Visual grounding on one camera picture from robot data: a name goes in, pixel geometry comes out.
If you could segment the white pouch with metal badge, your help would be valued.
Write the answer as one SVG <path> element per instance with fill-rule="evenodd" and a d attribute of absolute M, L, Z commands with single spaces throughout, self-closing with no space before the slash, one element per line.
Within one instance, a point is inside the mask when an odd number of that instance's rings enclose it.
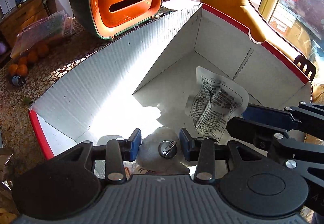
<path fill-rule="evenodd" d="M 182 164 L 184 155 L 176 133 L 168 127 L 159 127 L 142 140 L 136 163 L 156 175 L 186 175 L 189 168 Z"/>

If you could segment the small dark blue bottle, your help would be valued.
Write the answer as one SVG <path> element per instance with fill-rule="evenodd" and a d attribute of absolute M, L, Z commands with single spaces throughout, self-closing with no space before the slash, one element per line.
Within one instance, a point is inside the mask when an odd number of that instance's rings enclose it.
<path fill-rule="evenodd" d="M 25 77 L 21 75 L 15 75 L 12 77 L 11 81 L 14 86 L 23 86 L 25 84 Z"/>

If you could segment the printed white sachet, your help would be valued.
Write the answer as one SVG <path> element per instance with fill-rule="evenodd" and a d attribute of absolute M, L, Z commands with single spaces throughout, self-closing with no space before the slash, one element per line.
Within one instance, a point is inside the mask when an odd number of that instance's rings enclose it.
<path fill-rule="evenodd" d="M 225 144 L 230 139 L 227 122 L 247 109 L 249 94 L 233 80 L 201 66 L 195 73 L 197 91 L 188 97 L 185 113 L 201 136 Z"/>

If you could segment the dark wooden chair back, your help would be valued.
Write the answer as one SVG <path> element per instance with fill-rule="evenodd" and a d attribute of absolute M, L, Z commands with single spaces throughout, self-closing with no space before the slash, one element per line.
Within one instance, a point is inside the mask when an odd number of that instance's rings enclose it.
<path fill-rule="evenodd" d="M 308 77 L 308 79 L 312 82 L 316 75 L 316 67 L 310 62 L 305 56 L 298 55 L 294 64 Z"/>

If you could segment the red white cardboard box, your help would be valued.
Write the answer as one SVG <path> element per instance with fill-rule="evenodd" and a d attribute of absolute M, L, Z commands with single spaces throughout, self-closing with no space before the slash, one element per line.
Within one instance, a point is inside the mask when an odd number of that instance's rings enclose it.
<path fill-rule="evenodd" d="M 191 172 L 192 163 L 164 160 L 157 140 L 183 127 L 198 137 L 186 113 L 198 67 L 233 80 L 256 105 L 284 109 L 311 99 L 310 80 L 283 53 L 253 42 L 249 30 L 227 15 L 198 5 L 131 31 L 56 81 L 29 111 L 45 158 L 140 129 L 151 154 L 138 172 Z"/>

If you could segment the green leaf scrap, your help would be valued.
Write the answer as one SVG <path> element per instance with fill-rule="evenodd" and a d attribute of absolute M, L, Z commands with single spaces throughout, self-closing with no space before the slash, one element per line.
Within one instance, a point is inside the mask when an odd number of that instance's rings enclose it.
<path fill-rule="evenodd" d="M 30 106 L 31 104 L 33 104 L 32 99 L 28 98 L 28 97 L 24 97 L 22 100 L 24 105 Z"/>

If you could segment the orange mandarin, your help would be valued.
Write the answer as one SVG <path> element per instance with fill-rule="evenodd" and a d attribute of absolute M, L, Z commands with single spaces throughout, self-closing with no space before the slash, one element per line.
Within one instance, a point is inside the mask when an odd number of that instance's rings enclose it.
<path fill-rule="evenodd" d="M 18 65 L 27 65 L 28 64 L 28 57 L 23 56 L 18 60 Z"/>
<path fill-rule="evenodd" d="M 37 55 L 39 58 L 44 58 L 49 53 L 49 47 L 47 46 L 46 43 L 39 42 L 36 48 L 37 48 Z"/>
<path fill-rule="evenodd" d="M 37 54 L 37 51 L 35 51 L 35 50 L 31 50 L 31 51 L 28 53 L 27 61 L 28 61 L 28 63 L 30 63 L 30 64 L 35 64 L 35 63 L 38 61 L 38 54 Z"/>
<path fill-rule="evenodd" d="M 28 75 L 28 67 L 25 64 L 18 65 L 16 74 L 19 76 L 26 77 Z"/>
<path fill-rule="evenodd" d="M 8 67 L 8 72 L 11 76 L 15 76 L 17 74 L 17 70 L 18 70 L 19 66 L 17 64 L 11 64 Z"/>

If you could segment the clear plastic bead cases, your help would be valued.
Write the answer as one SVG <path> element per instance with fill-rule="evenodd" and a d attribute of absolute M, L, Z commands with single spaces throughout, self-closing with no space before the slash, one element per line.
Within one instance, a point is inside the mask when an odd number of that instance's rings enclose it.
<path fill-rule="evenodd" d="M 41 41 L 50 43 L 70 37 L 72 30 L 72 17 L 69 17 L 64 10 L 38 20 L 24 28 L 17 35 L 15 45 L 11 52 L 11 58 L 19 58 Z"/>

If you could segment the wooden drawer cabinet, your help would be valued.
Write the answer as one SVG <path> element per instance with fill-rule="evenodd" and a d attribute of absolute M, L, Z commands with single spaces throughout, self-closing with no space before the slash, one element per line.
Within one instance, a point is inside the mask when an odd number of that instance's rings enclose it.
<path fill-rule="evenodd" d="M 16 36 L 30 24 L 48 16 L 43 0 L 28 0 L 1 19 L 1 33 L 12 49 Z"/>

